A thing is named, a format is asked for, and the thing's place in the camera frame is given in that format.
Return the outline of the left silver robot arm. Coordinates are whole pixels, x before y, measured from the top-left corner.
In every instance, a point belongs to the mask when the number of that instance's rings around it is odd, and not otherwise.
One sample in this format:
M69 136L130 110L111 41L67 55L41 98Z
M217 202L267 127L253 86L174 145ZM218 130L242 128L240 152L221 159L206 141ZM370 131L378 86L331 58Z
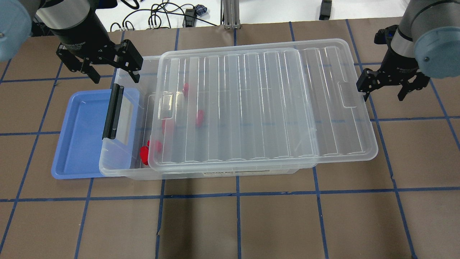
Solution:
M143 57L130 40L114 43L98 9L117 7L118 0L2 0L0 2L0 59L10 60L30 37L32 20L38 17L59 38L56 55L71 72L99 83L95 65L110 65L140 80Z

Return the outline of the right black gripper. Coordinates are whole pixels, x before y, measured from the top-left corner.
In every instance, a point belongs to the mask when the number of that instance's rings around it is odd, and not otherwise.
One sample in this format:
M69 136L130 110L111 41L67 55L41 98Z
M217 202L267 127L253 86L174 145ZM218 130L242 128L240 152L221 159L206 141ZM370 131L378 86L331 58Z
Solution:
M403 101L408 93L427 87L430 77L419 69L414 54L414 42L401 34L399 29L378 30L374 36L374 43L386 45L387 51L378 70L366 68L358 78L356 86L358 91L364 94L365 102L371 92L384 86L401 85L401 90L397 94L399 101Z

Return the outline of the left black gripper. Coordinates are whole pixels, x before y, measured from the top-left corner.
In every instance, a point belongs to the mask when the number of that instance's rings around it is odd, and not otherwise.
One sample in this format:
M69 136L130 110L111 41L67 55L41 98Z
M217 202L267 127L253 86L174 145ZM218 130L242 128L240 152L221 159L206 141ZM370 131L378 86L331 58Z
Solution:
M86 10L84 17L66 28L56 28L60 40L56 55L71 72L86 74L95 84L101 76L93 65L111 65L132 75L139 83L143 57L126 39L119 44L110 40L95 11Z

